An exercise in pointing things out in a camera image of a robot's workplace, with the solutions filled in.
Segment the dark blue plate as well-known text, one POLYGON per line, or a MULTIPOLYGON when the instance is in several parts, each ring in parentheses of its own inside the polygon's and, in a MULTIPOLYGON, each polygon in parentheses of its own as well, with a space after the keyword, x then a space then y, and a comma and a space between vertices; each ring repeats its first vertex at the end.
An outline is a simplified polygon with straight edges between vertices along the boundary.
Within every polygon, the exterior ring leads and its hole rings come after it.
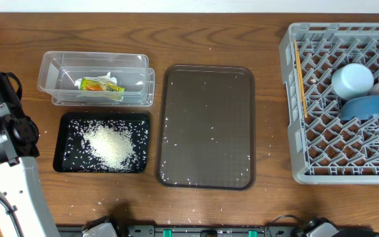
POLYGON ((340 120, 379 119, 379 95, 368 95, 352 99, 344 104, 339 114, 340 120))

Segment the light blue bowl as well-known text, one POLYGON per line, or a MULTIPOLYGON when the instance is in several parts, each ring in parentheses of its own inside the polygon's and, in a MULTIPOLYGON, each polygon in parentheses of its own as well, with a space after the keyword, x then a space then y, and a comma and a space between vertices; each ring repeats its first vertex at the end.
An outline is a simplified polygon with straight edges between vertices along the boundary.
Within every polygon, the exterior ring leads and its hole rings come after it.
POLYGON ((365 65, 351 63, 332 75, 335 93, 344 100, 366 96, 374 85, 374 77, 365 65))

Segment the white tissue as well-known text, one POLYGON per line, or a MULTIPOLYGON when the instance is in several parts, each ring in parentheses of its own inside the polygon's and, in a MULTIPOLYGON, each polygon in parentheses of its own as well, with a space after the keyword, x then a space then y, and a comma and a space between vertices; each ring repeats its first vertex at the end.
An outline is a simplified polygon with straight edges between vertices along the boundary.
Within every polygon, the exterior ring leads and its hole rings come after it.
POLYGON ((117 85, 117 79, 111 77, 110 72, 104 76, 83 77, 74 81, 74 85, 80 90, 104 90, 108 84, 117 85))

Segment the yellow green snack wrapper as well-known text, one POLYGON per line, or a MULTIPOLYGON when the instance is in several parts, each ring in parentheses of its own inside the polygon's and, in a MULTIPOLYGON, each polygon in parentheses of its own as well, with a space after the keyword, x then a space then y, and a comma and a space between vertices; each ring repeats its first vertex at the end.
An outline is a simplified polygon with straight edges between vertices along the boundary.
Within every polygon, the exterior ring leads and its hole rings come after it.
POLYGON ((77 79, 74 85, 79 90, 98 91, 98 92, 124 92, 125 88, 117 85, 115 77, 84 77, 77 79))

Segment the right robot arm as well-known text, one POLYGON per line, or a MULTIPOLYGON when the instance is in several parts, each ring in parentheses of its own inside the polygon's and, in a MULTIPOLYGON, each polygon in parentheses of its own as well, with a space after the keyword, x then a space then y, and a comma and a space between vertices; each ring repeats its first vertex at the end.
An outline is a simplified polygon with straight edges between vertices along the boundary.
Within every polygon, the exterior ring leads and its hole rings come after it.
POLYGON ((379 237, 379 232, 362 228, 337 229, 328 219, 314 219, 291 234, 296 237, 379 237))

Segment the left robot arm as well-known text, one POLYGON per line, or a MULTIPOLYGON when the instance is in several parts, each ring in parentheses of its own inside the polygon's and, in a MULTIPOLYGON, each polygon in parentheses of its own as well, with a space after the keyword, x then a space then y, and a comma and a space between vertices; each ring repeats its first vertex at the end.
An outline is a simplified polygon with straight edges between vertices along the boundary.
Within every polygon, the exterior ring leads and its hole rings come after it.
POLYGON ((22 87, 0 72, 0 230, 4 236, 58 236, 36 162, 39 130, 21 105, 22 87))

